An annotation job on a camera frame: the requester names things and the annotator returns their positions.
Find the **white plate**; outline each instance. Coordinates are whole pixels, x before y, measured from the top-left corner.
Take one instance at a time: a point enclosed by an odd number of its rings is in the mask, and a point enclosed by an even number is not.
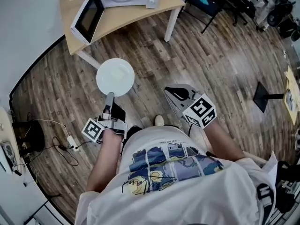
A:
[[[105,61],[97,71],[96,82],[105,95],[113,92],[115,97],[122,96],[131,89],[134,81],[135,72],[131,65],[120,58]]]

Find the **power strip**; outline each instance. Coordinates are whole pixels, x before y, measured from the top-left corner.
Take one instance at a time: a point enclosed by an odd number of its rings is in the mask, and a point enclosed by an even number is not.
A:
[[[69,142],[71,147],[73,147],[73,151],[78,151],[79,150],[74,138],[71,135],[69,137],[67,137],[67,141]]]

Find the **shoe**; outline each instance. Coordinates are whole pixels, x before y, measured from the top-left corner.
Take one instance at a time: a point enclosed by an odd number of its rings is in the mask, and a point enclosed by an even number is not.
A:
[[[164,118],[161,115],[157,115],[154,119],[155,126],[163,126],[165,125]]]

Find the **black strap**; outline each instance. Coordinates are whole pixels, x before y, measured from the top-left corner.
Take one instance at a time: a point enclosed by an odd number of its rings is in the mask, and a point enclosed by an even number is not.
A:
[[[264,225],[266,224],[267,218],[269,217],[272,211],[272,207],[274,203],[274,192],[270,188],[270,186],[268,186],[265,183],[261,183],[256,190],[257,190],[258,200],[260,200],[261,203],[263,204],[264,213],[263,213],[262,224]]]

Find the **white t-shirt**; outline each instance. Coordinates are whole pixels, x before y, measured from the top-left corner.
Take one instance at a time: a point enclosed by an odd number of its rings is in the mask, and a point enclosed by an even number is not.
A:
[[[128,140],[102,193],[81,194],[75,225],[260,225],[260,183],[274,189],[251,159],[211,158],[179,129],[150,127]]]

